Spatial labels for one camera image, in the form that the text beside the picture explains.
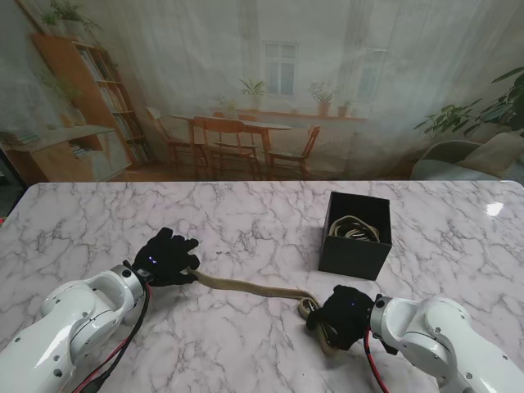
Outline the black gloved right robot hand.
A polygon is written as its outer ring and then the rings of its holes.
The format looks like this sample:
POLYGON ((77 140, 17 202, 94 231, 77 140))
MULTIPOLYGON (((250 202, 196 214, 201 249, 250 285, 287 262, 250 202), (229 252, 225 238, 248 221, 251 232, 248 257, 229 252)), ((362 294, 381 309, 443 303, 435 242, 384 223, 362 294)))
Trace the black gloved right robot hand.
POLYGON ((312 311, 306 327, 328 325, 335 332, 329 333, 329 343, 338 350, 348 350, 357 340, 364 338, 374 301, 354 287, 337 285, 323 306, 312 311))

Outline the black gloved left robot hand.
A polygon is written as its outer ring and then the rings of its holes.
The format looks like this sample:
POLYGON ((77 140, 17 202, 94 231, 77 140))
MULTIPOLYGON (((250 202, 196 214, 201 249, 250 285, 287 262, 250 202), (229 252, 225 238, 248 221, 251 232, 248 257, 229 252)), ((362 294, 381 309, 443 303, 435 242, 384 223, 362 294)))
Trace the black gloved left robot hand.
POLYGON ((190 284, 198 280, 186 269, 197 270, 200 261, 190 254, 199 245, 196 239, 175 235, 171 228, 162 228, 143 246, 132 264, 136 272, 147 272, 152 287, 190 284))

